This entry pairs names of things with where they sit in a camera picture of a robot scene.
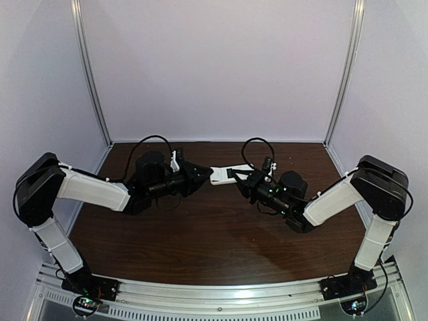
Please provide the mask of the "white remote control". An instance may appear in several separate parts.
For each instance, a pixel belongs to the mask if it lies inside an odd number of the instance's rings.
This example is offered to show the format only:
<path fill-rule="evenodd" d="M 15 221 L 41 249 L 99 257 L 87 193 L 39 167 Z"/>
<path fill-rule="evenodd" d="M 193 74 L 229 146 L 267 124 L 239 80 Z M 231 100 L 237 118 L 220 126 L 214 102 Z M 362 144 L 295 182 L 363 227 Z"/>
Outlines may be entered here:
<path fill-rule="evenodd" d="M 229 169 L 251 169 L 248 165 L 234 165 L 228 167 L 211 167 L 213 174 L 210 176 L 210 183 L 213 186 L 235 184 L 236 180 L 229 178 Z"/>

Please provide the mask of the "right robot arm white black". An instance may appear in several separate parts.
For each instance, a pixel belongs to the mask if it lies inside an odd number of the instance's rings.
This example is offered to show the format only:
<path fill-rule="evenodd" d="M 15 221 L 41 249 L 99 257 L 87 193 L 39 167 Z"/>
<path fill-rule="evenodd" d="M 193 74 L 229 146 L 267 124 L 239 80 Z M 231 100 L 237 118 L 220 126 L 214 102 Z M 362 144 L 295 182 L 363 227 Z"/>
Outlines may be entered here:
<path fill-rule="evenodd" d="M 347 274 L 321 280 L 324 298 L 363 293 L 376 288 L 373 267 L 388 246 L 412 199 L 407 175 L 371 156 L 363 156 L 355 169 L 326 190 L 306 200 L 307 182 L 295 171 L 282 173 L 279 181 L 268 176 L 273 160 L 265 158 L 263 169 L 230 169 L 241 194 L 251 204 L 260 203 L 280 214 L 297 233 L 308 233 L 329 218 L 367 202 L 372 219 Z"/>

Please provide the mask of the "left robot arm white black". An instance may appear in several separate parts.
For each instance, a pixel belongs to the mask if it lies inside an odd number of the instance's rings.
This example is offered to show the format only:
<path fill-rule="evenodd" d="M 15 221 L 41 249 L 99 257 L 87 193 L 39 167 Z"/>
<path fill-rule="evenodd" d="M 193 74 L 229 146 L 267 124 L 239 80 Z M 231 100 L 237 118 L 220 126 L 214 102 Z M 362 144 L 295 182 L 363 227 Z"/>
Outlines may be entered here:
<path fill-rule="evenodd" d="M 101 178 L 65 163 L 54 153 L 43 154 L 17 180 L 13 210 L 68 275 L 84 271 L 84 258 L 54 217 L 57 199 L 71 199 L 137 215 L 161 197 L 188 197 L 210 179 L 213 170 L 190 163 L 181 150 L 168 163 L 163 153 L 148 151 L 135 162 L 135 172 L 125 183 Z"/>

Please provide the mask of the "right round circuit board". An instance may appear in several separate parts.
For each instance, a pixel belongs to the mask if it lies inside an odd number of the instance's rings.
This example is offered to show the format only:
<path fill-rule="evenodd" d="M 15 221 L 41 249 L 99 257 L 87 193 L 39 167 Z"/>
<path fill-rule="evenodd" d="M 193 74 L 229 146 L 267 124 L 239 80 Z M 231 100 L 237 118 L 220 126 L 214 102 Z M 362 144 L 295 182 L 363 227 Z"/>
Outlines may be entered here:
<path fill-rule="evenodd" d="M 366 296 L 359 296 L 351 298 L 349 300 L 340 301 L 340 307 L 342 311 L 352 317 L 357 317 L 365 313 L 368 306 L 368 300 Z"/>

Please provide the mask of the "round circuit board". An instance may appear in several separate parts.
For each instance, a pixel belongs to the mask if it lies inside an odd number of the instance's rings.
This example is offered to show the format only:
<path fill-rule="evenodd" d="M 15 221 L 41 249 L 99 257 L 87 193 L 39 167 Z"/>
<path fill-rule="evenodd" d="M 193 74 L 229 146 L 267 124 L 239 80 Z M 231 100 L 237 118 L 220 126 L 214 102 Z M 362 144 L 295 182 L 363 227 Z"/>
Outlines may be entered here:
<path fill-rule="evenodd" d="M 87 318 L 95 314 L 100 304 L 85 296 L 78 296 L 72 303 L 72 310 L 77 316 Z"/>
<path fill-rule="evenodd" d="M 342 311 L 352 317 L 357 317 L 365 313 L 368 306 L 368 300 L 366 296 L 359 296 L 351 298 L 349 300 L 340 301 L 340 307 Z"/>

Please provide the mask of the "left round circuit board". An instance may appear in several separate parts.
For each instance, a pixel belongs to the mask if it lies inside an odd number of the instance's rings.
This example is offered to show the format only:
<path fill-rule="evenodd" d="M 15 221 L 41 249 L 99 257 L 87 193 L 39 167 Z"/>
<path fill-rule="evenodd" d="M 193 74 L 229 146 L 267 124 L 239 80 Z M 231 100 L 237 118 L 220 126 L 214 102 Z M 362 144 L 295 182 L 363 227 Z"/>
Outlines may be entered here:
<path fill-rule="evenodd" d="M 100 304 L 85 296 L 78 296 L 72 303 L 72 310 L 77 316 L 87 318 L 95 314 Z"/>

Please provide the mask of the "front aluminium rail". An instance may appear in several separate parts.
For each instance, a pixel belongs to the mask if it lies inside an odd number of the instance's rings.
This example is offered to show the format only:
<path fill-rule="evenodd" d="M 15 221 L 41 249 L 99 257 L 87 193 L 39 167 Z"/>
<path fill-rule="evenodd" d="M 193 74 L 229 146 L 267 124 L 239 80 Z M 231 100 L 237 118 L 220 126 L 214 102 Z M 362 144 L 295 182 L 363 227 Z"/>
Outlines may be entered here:
<path fill-rule="evenodd" d="M 91 316 L 74 313 L 78 294 L 62 288 L 61 273 L 42 263 L 23 320 L 416 320 L 395 262 L 384 263 L 388 286 L 361 316 L 345 313 L 345 302 L 325 300 L 316 278 L 252 286 L 183 286 L 118 279 L 115 301 L 102 299 Z"/>

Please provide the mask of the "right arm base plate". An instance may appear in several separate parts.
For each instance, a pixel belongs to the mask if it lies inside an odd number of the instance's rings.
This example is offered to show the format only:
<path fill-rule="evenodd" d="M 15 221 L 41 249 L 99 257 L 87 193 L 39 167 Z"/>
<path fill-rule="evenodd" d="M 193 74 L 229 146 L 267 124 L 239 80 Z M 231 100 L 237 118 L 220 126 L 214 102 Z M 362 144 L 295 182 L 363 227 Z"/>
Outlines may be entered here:
<path fill-rule="evenodd" d="M 330 276 L 320 280 L 319 284 L 324 300 L 363 294 L 365 291 L 373 290 L 377 287 L 377 281 L 372 272 Z"/>

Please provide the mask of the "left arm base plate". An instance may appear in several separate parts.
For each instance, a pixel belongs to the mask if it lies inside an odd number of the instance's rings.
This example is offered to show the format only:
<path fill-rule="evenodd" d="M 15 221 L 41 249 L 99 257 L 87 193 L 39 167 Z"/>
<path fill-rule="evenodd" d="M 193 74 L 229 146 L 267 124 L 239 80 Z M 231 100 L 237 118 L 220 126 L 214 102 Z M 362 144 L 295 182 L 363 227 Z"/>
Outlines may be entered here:
<path fill-rule="evenodd" d="M 94 276 L 86 272 L 66 274 L 61 284 L 63 290 L 111 302 L 116 300 L 118 287 L 118 280 Z"/>

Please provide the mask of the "right aluminium frame post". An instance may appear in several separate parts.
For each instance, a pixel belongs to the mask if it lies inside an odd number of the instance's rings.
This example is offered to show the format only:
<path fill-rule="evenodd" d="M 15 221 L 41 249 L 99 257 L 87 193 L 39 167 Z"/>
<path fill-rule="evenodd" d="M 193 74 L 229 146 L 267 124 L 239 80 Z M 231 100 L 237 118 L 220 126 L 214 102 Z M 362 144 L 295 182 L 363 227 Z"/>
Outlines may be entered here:
<path fill-rule="evenodd" d="M 340 114 L 344 106 L 344 101 L 346 99 L 348 87 L 350 85 L 352 70 L 354 67 L 355 59 L 357 57 L 358 47 L 360 44 L 360 38 L 362 34 L 362 27 L 364 23 L 364 14 L 365 14 L 365 3 L 366 1 L 364 0 L 356 0 L 354 2 L 350 34 L 348 38 L 348 46 L 347 46 L 347 51 L 345 55 L 344 66 L 342 69 L 342 76 L 340 79 L 338 92 L 334 103 L 332 117 L 330 119 L 326 137 L 324 139 L 324 146 L 326 148 L 328 148 L 332 143 L 335 130 L 338 126 Z"/>

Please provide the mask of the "aluminium frame post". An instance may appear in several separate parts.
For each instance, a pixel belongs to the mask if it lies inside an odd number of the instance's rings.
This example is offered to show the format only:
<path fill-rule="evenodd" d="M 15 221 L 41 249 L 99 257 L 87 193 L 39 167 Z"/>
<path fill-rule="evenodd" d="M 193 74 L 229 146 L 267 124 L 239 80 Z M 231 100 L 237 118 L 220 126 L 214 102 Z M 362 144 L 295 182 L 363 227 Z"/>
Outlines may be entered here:
<path fill-rule="evenodd" d="M 81 1 L 71 0 L 70 5 L 71 5 L 71 11 L 72 11 L 72 18 L 74 21 L 74 27 L 76 31 L 78 49 L 79 49 L 82 68 L 84 72 L 84 78 L 85 78 L 88 93 L 90 96 L 90 101 L 92 104 L 94 115 L 96 117 L 96 121 L 100 128 L 100 132 L 101 132 L 104 144 L 107 147 L 110 147 L 113 145 L 113 142 L 107 128 L 104 113 L 102 111 L 102 105 L 98 95 L 94 73 L 92 69 L 92 64 L 90 61 L 90 54 L 88 50 L 88 44 L 87 44 L 86 34 L 84 29 L 84 20 L 82 15 Z"/>
<path fill-rule="evenodd" d="M 352 70 L 354 67 L 355 59 L 357 57 L 358 47 L 360 44 L 360 38 L 362 34 L 362 27 L 364 23 L 364 14 L 365 14 L 365 3 L 366 1 L 364 0 L 356 0 L 354 2 L 350 34 L 348 38 L 348 46 L 347 46 L 347 51 L 345 55 L 344 66 L 342 69 L 342 76 L 340 79 L 338 92 L 334 103 L 332 117 L 330 119 L 326 137 L 324 139 L 324 146 L 326 148 L 328 148 L 332 143 L 335 130 L 338 126 L 340 114 L 344 106 L 344 101 L 346 99 L 348 87 L 350 85 Z"/>

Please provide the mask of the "left aluminium frame post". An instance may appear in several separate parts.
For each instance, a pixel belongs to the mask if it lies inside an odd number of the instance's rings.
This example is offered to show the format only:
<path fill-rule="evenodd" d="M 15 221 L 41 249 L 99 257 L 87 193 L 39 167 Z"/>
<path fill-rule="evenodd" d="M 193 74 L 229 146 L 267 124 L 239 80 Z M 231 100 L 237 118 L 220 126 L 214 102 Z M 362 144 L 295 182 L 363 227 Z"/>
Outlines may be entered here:
<path fill-rule="evenodd" d="M 84 78 L 85 78 L 88 93 L 90 96 L 90 101 L 92 104 L 94 115 L 96 117 L 96 121 L 100 128 L 100 132 L 101 132 L 104 144 L 107 147 L 110 147 L 113 145 L 113 142 L 107 128 L 104 113 L 102 111 L 102 105 L 98 95 L 94 73 L 92 69 L 92 64 L 90 61 L 90 54 L 88 50 L 88 44 L 87 44 L 86 34 L 84 29 L 84 20 L 82 15 L 81 1 L 71 0 L 70 5 L 71 5 L 71 11 L 72 11 L 72 18 L 74 21 L 74 27 L 76 31 L 78 49 L 79 49 L 82 68 L 84 72 Z"/>

